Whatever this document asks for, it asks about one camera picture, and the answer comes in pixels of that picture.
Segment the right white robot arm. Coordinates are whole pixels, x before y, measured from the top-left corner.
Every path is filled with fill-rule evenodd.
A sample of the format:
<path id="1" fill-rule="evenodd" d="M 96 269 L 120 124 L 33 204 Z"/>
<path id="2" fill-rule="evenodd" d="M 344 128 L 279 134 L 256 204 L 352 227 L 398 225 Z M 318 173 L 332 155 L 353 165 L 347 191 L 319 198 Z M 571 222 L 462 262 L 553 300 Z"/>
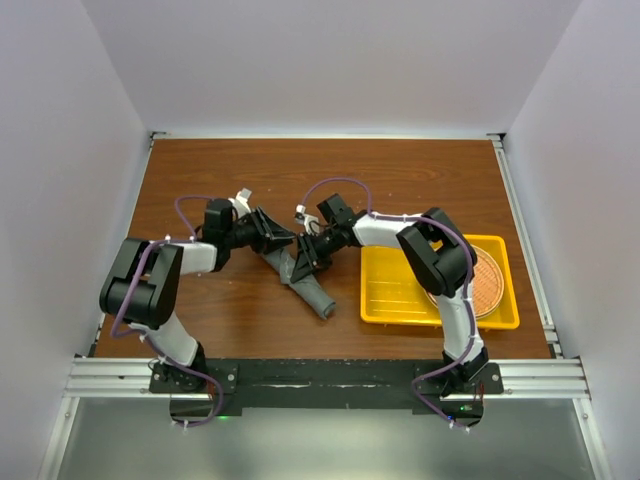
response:
<path id="1" fill-rule="evenodd" d="M 422 289 L 435 297 L 444 334 L 443 365 L 413 383 L 439 380 L 444 396 L 466 393 L 481 380 L 488 352 L 478 332 L 472 290 L 477 255 L 464 235 L 440 208 L 422 214 L 356 213 L 334 194 L 318 205 L 326 227 L 296 207 L 296 222 L 305 231 L 297 237 L 294 283 L 324 271 L 331 256 L 345 247 L 389 247 L 402 251 Z"/>

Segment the round woven orange plate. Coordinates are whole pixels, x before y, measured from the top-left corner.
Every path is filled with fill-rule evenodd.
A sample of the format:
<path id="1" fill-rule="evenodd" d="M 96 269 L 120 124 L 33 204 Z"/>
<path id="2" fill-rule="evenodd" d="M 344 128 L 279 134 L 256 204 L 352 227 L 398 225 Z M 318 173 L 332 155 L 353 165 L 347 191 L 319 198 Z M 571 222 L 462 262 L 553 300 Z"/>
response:
<path id="1" fill-rule="evenodd" d="M 490 326 L 501 328 L 500 307 L 507 285 L 504 250 L 495 239 L 474 242 L 472 247 L 477 254 L 472 285 L 476 318 L 485 329 Z"/>

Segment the aluminium frame rail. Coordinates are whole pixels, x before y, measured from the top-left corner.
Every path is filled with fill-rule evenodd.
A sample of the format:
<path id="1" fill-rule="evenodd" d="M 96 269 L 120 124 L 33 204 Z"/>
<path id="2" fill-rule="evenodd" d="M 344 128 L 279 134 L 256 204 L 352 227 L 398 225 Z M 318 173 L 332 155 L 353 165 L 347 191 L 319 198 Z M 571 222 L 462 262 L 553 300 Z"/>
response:
<path id="1" fill-rule="evenodd" d="M 71 398 L 142 398 L 150 395 L 146 358 L 76 358 L 63 389 Z M 503 396 L 514 399 L 585 399 L 582 363 L 568 359 L 499 360 Z"/>

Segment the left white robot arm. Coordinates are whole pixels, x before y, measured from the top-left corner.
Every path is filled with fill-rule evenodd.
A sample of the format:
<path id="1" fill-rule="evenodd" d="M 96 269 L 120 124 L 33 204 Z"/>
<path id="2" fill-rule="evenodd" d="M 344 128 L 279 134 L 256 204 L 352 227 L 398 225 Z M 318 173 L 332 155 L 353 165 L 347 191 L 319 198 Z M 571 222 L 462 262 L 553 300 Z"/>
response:
<path id="1" fill-rule="evenodd" d="M 221 270 L 234 249 L 269 254 L 294 238 L 263 209 L 251 208 L 244 191 L 230 199 L 209 197 L 202 225 L 191 227 L 186 240 L 126 238 L 99 296 L 101 310 L 113 317 L 110 336 L 138 335 L 166 365 L 163 375 L 180 389 L 213 393 L 204 349 L 175 311 L 180 278 Z"/>

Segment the yellow plastic tray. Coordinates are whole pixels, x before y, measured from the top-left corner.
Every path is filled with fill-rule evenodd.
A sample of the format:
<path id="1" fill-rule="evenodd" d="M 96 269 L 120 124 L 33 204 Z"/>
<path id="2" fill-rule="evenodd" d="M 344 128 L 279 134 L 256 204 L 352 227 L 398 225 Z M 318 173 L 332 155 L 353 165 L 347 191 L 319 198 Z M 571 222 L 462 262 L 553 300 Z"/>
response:
<path id="1" fill-rule="evenodd" d="M 520 318 L 514 293 L 506 244 L 499 236 L 468 234 L 469 243 L 497 240 L 504 250 L 507 285 L 501 303 L 502 327 L 481 330 L 515 330 Z M 371 324 L 439 327 L 441 318 L 435 297 L 417 282 L 404 254 L 388 247 L 365 247 L 361 250 L 361 319 Z"/>

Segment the grey cloth napkin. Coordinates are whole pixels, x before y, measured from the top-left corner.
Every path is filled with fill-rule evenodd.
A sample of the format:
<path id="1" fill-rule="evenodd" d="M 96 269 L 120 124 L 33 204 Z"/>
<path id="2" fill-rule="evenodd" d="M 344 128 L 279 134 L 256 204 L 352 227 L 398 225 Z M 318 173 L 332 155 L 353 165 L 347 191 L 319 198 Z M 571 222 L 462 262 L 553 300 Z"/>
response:
<path id="1" fill-rule="evenodd" d="M 306 276 L 297 282 L 293 281 L 295 260 L 286 249 L 279 249 L 262 258 L 279 275 L 280 282 L 292 289 L 315 313 L 327 320 L 335 311 L 336 302 L 331 298 L 313 275 Z"/>

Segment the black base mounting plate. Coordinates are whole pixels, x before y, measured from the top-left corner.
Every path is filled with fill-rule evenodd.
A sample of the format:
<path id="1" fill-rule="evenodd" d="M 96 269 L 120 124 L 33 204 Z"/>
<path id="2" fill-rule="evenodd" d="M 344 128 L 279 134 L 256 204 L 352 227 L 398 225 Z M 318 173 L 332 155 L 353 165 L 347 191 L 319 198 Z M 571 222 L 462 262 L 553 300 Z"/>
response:
<path id="1" fill-rule="evenodd" d="M 214 359 L 206 361 L 215 385 L 162 364 L 151 367 L 149 390 L 170 396 L 178 420 L 201 420 L 215 402 L 218 412 L 239 416 L 250 408 L 442 411 L 448 420 L 477 425 L 484 402 L 504 391 L 498 364 L 487 363 L 471 379 L 457 370 L 437 377 L 441 360 Z"/>

